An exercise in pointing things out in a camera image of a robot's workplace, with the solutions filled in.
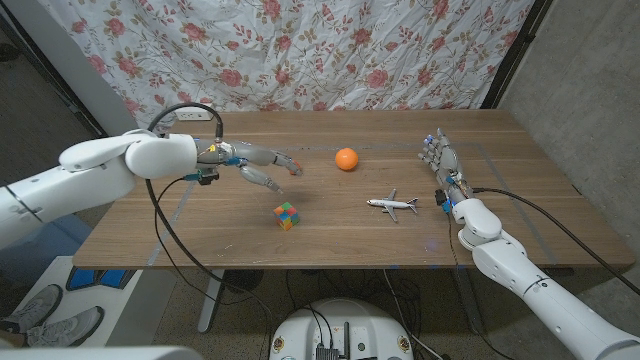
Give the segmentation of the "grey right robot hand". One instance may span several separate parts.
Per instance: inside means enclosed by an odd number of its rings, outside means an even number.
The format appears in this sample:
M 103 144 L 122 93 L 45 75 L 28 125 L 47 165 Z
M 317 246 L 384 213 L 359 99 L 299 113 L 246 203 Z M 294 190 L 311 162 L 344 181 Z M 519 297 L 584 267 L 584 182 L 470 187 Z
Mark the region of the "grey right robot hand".
M 438 128 L 436 135 L 428 135 L 418 158 L 430 168 L 440 188 L 454 203 L 473 198 L 463 167 L 449 138 Z

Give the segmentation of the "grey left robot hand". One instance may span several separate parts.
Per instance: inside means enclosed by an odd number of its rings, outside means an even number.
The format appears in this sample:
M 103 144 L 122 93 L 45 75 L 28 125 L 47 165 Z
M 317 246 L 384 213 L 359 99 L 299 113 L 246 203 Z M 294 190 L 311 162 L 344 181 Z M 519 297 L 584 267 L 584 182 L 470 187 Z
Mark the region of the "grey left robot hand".
M 198 182 L 209 185 L 219 179 L 219 166 L 233 166 L 250 183 L 281 193 L 281 187 L 266 173 L 252 167 L 270 164 L 286 168 L 293 176 L 303 174 L 298 162 L 285 153 L 243 141 L 200 139 L 196 144 Z

